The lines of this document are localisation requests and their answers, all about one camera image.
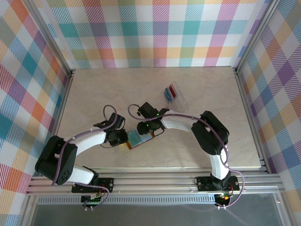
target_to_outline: plaid wall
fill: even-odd
[[[35,2],[71,68],[114,68],[229,66],[264,0]]]
[[[253,26],[252,26],[252,28],[251,28],[251,30],[250,30],[250,32],[249,32],[246,40],[244,42],[244,45],[243,45],[243,47],[241,48],[241,50],[239,52],[238,58],[236,59],[234,65],[233,65],[234,68],[237,68],[237,66],[238,66],[238,64],[239,64],[242,56],[244,55],[244,53],[246,51],[246,47],[249,45],[249,43],[251,41],[251,38],[254,35],[254,33],[255,33],[258,25],[260,24],[260,20],[261,20],[262,16],[264,15],[264,13],[265,13],[267,7],[269,6],[270,2],[272,2],[272,0],[265,0],[264,1],[264,4],[262,5],[262,7],[261,7],[261,9],[259,11],[259,14],[256,17],[256,20],[255,20],[255,22],[254,22],[254,24],[253,24]]]
[[[282,0],[242,70],[272,171],[301,225],[301,0]]]
[[[13,226],[67,77],[22,0],[0,5],[0,226]]]

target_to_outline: beige tabletop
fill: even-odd
[[[187,114],[208,110],[229,130],[231,167],[258,168],[260,162],[246,113],[230,67],[77,69],[58,131],[71,137],[104,120],[103,107],[113,105],[126,118],[125,129],[138,121],[127,113],[129,104],[149,102],[165,107],[163,90],[175,81],[188,104]],[[209,156],[192,133],[167,129],[165,133],[132,150],[120,145],[94,146],[76,158],[76,165],[102,167],[211,167]]]

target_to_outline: clear plastic box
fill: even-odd
[[[175,81],[165,88],[162,96],[166,108],[179,113],[184,113],[188,109],[188,104]]]

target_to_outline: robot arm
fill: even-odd
[[[89,133],[82,137],[71,141],[70,144],[74,144],[77,147],[76,156],[80,153],[84,152],[85,150],[95,146],[101,145],[105,142],[106,132],[95,132]],[[77,166],[73,166],[73,171],[66,182],[73,182],[73,183],[82,183],[88,185],[94,177],[94,172],[89,169],[81,168]]]
[[[82,184],[97,184],[98,174],[89,168],[80,168],[74,166],[75,158],[85,150],[102,143],[109,142],[111,146],[127,142],[127,133],[125,129],[121,128],[125,119],[117,115],[117,120],[114,125],[103,131],[95,131],[111,125],[114,121],[115,113],[111,115],[109,120],[95,124],[91,129],[91,133],[87,133],[74,139],[64,149],[62,154],[62,162],[56,183],[62,185],[65,182],[82,183]],[[58,167],[58,156],[66,141],[58,136],[52,136],[42,154],[40,155],[35,170],[54,181],[55,173]]]
[[[190,118],[185,114],[173,112],[165,108],[158,111],[147,102],[138,109],[138,115],[150,119],[138,123],[137,130],[140,135],[153,132],[159,128],[180,129],[192,132],[201,148],[210,156],[212,184],[219,190],[223,190],[228,186],[230,171],[228,165],[226,164],[225,166],[224,164],[227,155],[226,150],[221,145],[221,141],[225,146],[227,145],[229,132],[211,112],[205,111],[201,114],[200,119],[214,129],[221,141],[218,140],[216,135],[205,124],[195,119],[196,117],[193,119],[193,117]]]
[[[173,113],[176,112],[171,110],[166,112],[166,114],[173,114]],[[180,129],[187,132],[192,132],[191,128],[193,127],[193,124],[197,123],[198,121],[183,118],[183,117],[167,116],[167,117],[163,117],[161,119],[161,122],[166,129]],[[229,172],[229,169],[226,168],[223,164],[223,162],[225,162],[227,158],[225,150],[222,149],[220,155],[210,154],[209,156],[210,156],[210,162],[212,167],[211,175],[219,180],[223,180]]]

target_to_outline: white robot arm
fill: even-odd
[[[153,110],[157,111],[146,102],[140,108],[140,113],[147,119],[151,118],[147,116],[148,112],[153,114]],[[219,141],[216,141],[216,137],[212,135],[210,131],[207,131],[204,125],[199,123],[198,120],[192,120],[191,118],[187,119],[185,117],[163,116],[164,114],[179,114],[169,109],[163,109],[163,112],[160,111],[159,114],[157,114],[157,112],[155,115],[162,115],[162,117],[159,117],[153,121],[140,122],[137,125],[138,132],[140,134],[146,134],[159,128],[180,129],[187,132],[192,132],[197,138],[202,149],[210,156],[212,165],[211,178],[213,185],[222,190],[224,187],[224,182],[230,177],[230,172],[227,164],[224,164],[227,159],[226,150],[221,148],[221,144]],[[115,115],[112,114],[108,121],[94,125],[92,130],[103,128],[105,125],[110,124],[114,117]],[[226,145],[229,135],[227,129],[217,120],[217,118],[215,118],[211,112],[204,112],[201,117],[205,117],[205,120],[212,124],[214,130],[218,131],[219,135],[221,135],[223,138],[224,144]],[[61,157],[62,162],[60,171],[55,182],[58,185],[64,184],[65,182],[95,185],[98,180],[98,174],[89,168],[80,168],[74,166],[75,158],[83,151],[107,141],[109,141],[112,146],[127,142],[127,133],[124,129],[119,129],[123,121],[124,118],[118,115],[116,125],[112,126],[110,129],[87,133],[68,143]],[[51,137],[37,161],[35,166],[36,171],[54,181],[58,166],[58,157],[56,154],[60,154],[64,144],[65,141],[62,138],[58,136]]]
[[[169,110],[166,114],[173,114],[173,113],[179,114],[171,110]],[[163,117],[161,119],[161,122],[166,129],[180,129],[187,132],[192,132],[191,130],[192,125],[193,123],[196,123],[197,120],[191,120],[183,117],[167,116],[167,117]],[[226,168],[223,164],[227,158],[226,151],[222,149],[220,155],[216,154],[216,155],[209,155],[209,156],[210,156],[210,162],[212,167],[212,171],[211,171],[212,176],[220,180],[224,179],[229,172],[229,168]]]
[[[80,153],[84,152],[85,150],[95,145],[101,145],[102,143],[104,143],[105,138],[106,138],[106,132],[103,131],[89,133],[75,139],[74,141],[71,141],[70,144],[75,144],[77,146],[76,156],[78,156]],[[93,179],[93,177],[94,177],[94,172],[86,168],[74,166],[73,171],[66,182],[82,183],[88,185]]]

